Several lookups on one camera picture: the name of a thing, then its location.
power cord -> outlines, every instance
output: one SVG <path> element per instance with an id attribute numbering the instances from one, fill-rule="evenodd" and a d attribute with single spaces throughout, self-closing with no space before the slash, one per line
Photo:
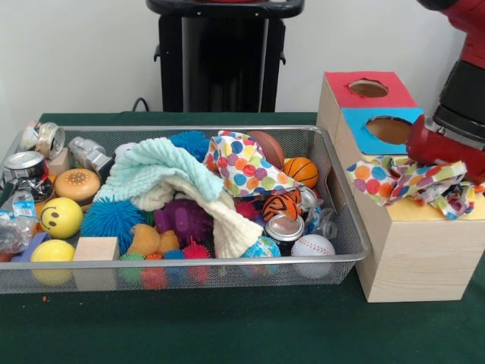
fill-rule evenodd
<path id="1" fill-rule="evenodd" d="M 145 106 L 145 111 L 150 111 L 149 104 L 147 103 L 147 101 L 143 97 L 139 97 L 138 99 L 136 99 L 135 104 L 133 105 L 131 111 L 136 111 L 136 108 L 138 108 L 138 104 L 140 102 L 142 102 L 143 105 Z"/>

purple plush toy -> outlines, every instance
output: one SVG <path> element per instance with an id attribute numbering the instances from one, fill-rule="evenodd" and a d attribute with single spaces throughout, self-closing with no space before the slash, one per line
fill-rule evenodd
<path id="1" fill-rule="evenodd" d="M 181 247 L 189 244 L 190 237 L 202 242 L 212 235 L 214 220 L 197 202 L 176 199 L 155 211 L 155 226 L 160 234 L 173 230 Z"/>

light blue blanket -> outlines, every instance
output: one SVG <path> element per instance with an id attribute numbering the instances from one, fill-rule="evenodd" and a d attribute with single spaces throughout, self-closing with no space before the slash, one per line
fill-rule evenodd
<path id="1" fill-rule="evenodd" d="M 167 138 L 148 139 L 127 151 L 111 169 L 95 196 L 124 201 L 149 192 L 164 178 L 178 176 L 192 184 L 207 201 L 216 199 L 223 181 Z"/>

white wall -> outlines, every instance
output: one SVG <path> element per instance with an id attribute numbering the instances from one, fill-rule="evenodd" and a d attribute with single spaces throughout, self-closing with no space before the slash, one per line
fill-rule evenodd
<path id="1" fill-rule="evenodd" d="M 414 0 L 307 0 L 286 21 L 278 111 L 316 111 L 323 70 L 397 71 L 431 112 L 463 36 Z M 0 155 L 43 112 L 161 109 L 144 0 L 0 0 Z"/>

smiley face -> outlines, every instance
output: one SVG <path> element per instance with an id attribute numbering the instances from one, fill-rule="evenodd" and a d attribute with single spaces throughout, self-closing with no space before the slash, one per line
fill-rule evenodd
<path id="1" fill-rule="evenodd" d="M 44 231 L 51 237 L 67 239 L 78 232 L 83 221 L 83 211 L 72 199 L 59 197 L 45 204 L 39 220 Z"/>

